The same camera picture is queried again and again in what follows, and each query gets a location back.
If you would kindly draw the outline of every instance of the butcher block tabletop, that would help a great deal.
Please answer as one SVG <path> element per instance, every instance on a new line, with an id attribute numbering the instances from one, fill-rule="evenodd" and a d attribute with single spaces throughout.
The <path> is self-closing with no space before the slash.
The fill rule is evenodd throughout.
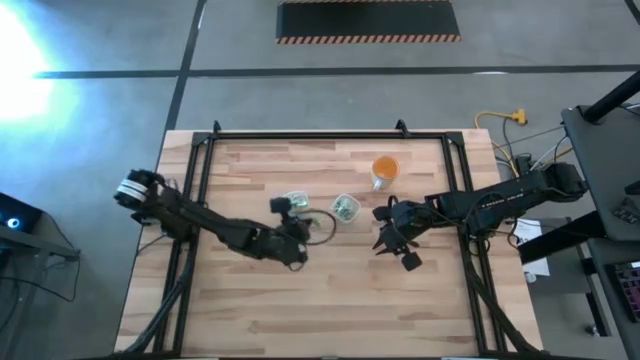
<path id="1" fill-rule="evenodd" d="M 489 133 L 464 134 L 473 184 L 480 189 L 500 181 Z M 157 171 L 182 188 L 192 131 L 169 131 Z M 454 151 L 460 188 L 462 176 Z M 198 157 L 194 190 L 199 188 L 204 149 Z M 372 192 L 371 165 L 393 156 L 400 175 L 387 189 Z M 372 209 L 389 195 L 423 201 L 449 191 L 441 143 L 437 140 L 217 140 L 207 186 L 209 208 L 226 217 L 249 218 L 276 226 L 269 199 L 290 191 L 307 192 L 310 207 L 327 210 L 335 198 L 353 195 L 362 205 L 349 224 L 339 224 L 328 243 L 309 247 L 299 272 L 281 263 L 234 253 L 215 235 L 202 231 L 183 356 L 192 357 L 418 357 L 478 353 L 460 248 L 454 228 L 432 229 L 416 240 L 423 264 L 407 272 L 392 255 L 371 249 L 379 224 Z M 140 246 L 157 238 L 147 227 Z M 163 239 L 137 257 L 115 349 L 123 350 L 157 311 L 167 272 L 171 240 Z M 538 326 L 519 256 L 499 235 L 489 259 L 498 300 L 506 314 L 537 348 Z M 168 340 L 173 340 L 174 307 Z M 483 305 L 489 348 L 495 349 Z"/>

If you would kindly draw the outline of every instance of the white paper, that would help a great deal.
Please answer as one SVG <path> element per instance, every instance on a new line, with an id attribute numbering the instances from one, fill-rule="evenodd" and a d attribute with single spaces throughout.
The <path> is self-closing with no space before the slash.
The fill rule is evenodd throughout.
<path id="1" fill-rule="evenodd" d="M 518 225 L 516 226 L 516 231 L 513 234 L 521 240 L 521 242 L 518 243 L 518 246 L 529 240 L 533 240 L 542 235 L 540 221 L 518 219 Z M 530 262 L 523 265 L 522 268 L 524 271 L 535 275 L 549 276 L 549 264 L 547 263 L 547 258 Z"/>

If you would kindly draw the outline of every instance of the floor mat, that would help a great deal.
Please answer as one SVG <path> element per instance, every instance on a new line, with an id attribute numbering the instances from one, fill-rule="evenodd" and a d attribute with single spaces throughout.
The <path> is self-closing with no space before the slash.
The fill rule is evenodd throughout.
<path id="1" fill-rule="evenodd" d="M 291 0 L 278 6 L 282 45 L 458 42 L 447 0 Z"/>

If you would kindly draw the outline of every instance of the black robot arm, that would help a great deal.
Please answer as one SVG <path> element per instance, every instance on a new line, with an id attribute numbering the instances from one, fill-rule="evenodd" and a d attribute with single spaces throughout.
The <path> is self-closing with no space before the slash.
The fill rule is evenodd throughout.
<path id="1" fill-rule="evenodd" d="M 424 203 L 391 196 L 387 206 L 373 210 L 376 220 L 384 221 L 374 249 L 384 244 L 378 254 L 401 256 L 410 271 L 421 261 L 409 246 L 417 247 L 413 239 L 431 228 L 459 226 L 471 238 L 486 237 L 504 219 L 520 217 L 545 201 L 576 201 L 586 191 L 573 165 L 555 163 L 484 189 L 428 195 Z"/>
<path id="2" fill-rule="evenodd" d="M 309 220 L 288 216 L 291 203 L 271 200 L 271 212 L 282 215 L 281 225 L 272 228 L 247 219 L 229 219 L 197 204 L 168 186 L 165 179 L 147 170 L 132 170 L 114 196 L 119 205 L 134 210 L 138 222 L 157 219 L 170 237 L 184 239 L 195 226 L 214 233 L 230 250 L 254 259 L 271 259 L 291 266 L 308 257 Z"/>

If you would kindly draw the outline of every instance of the gray floor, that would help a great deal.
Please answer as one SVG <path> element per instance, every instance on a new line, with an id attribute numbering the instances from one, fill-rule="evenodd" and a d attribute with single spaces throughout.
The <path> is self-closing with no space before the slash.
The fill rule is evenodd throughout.
<path id="1" fill-rule="evenodd" d="M 21 73 L 177 70 L 195 4 L 1 3 L 0 27 L 13 28 L 0 31 L 0 41 L 9 44 L 7 54 L 15 55 L 3 55 L 0 71 L 25 64 L 31 67 Z M 622 0 L 458 0 L 454 7 L 463 36 L 460 44 L 292 47 L 274 44 L 276 4 L 209 0 L 192 68 L 640 63 L 640 48 L 630 45 L 637 41 L 640 26 Z M 399 118 L 412 128 L 468 128 L 477 112 L 524 108 L 529 124 L 508 124 L 515 140 L 558 126 L 563 108 L 591 103 L 627 76 L 190 79 L 177 128 L 210 129 L 216 119 L 226 129 L 389 128 Z M 108 354 L 140 233 L 112 195 L 129 169 L 155 166 L 176 80 L 10 79 L 0 83 L 0 191 L 53 215 L 82 249 L 83 258 L 74 303 L 38 292 L 16 358 Z M 497 142 L 504 141 L 500 119 L 481 121 Z M 514 151 L 540 156 L 562 136 L 556 131 L 518 143 Z M 572 155 L 565 159 L 576 162 Z M 576 217 L 592 208 L 585 197 L 572 204 L 544 204 L 529 215 Z M 72 276 L 72 268 L 58 270 L 44 285 L 68 293 Z M 547 350 L 607 359 L 623 356 L 616 337 L 591 338 L 582 332 L 582 325 L 591 321 L 583 298 L 539 296 L 535 289 L 532 296 Z"/>

